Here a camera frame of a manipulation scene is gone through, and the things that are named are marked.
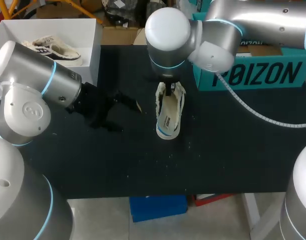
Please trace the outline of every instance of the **white shoe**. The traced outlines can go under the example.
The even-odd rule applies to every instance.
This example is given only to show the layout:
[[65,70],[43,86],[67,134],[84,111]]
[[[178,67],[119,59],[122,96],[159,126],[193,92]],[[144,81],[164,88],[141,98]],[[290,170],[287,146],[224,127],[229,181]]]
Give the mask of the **white shoe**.
[[155,94],[156,133],[161,139],[172,140],[179,135],[185,94],[185,89],[177,82],[171,96],[166,96],[165,83],[159,83]]
[[23,41],[22,45],[66,67],[82,65],[81,55],[56,36],[44,36],[33,42]]

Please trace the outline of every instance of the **floor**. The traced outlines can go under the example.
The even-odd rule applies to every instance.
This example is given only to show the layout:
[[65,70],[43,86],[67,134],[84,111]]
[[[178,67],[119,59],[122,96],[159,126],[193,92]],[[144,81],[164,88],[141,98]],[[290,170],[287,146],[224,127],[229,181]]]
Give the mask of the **floor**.
[[[278,193],[256,194],[260,214]],[[73,199],[73,240],[249,240],[249,226],[240,195],[204,206],[190,205],[187,213],[133,223],[129,198]],[[266,240],[281,240],[275,228]]]

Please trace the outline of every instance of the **cardboard box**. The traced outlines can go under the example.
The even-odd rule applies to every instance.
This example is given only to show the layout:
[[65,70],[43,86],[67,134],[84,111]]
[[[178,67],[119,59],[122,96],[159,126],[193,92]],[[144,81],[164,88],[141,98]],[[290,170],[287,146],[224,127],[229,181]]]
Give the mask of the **cardboard box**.
[[[193,19],[205,18],[202,13]],[[306,50],[268,45],[240,46],[234,66],[222,74],[233,90],[301,87],[306,81]],[[211,72],[193,65],[195,82],[200,91],[226,91]]]
[[145,36],[145,28],[141,28],[137,31],[137,36],[133,45],[147,45],[147,39]]
[[[79,0],[72,0],[75,4],[81,6]],[[72,7],[64,1],[58,1],[54,4],[43,5],[36,10],[38,19],[72,19],[78,18],[82,12]]]
[[101,0],[82,0],[81,5],[90,13],[95,13],[103,7]]
[[81,54],[82,66],[67,68],[80,74],[84,83],[89,82],[96,85],[102,37],[102,28],[97,24],[96,19],[3,20],[0,23],[0,48],[9,40],[18,43],[32,42],[47,35],[59,37]]
[[139,27],[136,23],[127,27],[114,26],[106,17],[103,18],[101,45],[132,45],[137,38]]

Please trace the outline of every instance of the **teal box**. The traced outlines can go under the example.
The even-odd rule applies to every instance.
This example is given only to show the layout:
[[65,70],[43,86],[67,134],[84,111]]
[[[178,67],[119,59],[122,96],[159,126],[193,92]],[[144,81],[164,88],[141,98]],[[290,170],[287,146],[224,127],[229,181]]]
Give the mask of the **teal box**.
[[[194,13],[194,20],[204,20],[206,13]],[[298,88],[306,80],[306,50],[281,48],[283,55],[236,57],[234,66],[222,74],[234,90]],[[226,88],[211,72],[193,64],[200,91],[224,91]]]
[[212,0],[188,0],[191,4],[197,6],[199,13],[206,13],[209,10]]

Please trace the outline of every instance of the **black table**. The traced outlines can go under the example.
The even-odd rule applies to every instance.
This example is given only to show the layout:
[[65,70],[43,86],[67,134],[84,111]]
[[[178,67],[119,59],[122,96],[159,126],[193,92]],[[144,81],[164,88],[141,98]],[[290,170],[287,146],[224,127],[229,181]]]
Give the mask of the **black table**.
[[[21,148],[24,159],[66,198],[286,191],[306,129],[278,127],[247,112],[227,91],[200,92],[188,63],[181,132],[155,130],[156,82],[145,46],[103,46],[99,84],[136,98],[143,114],[115,106],[123,133],[93,130],[82,116],[51,105],[48,129]],[[306,123],[306,86],[239,91],[263,115]]]

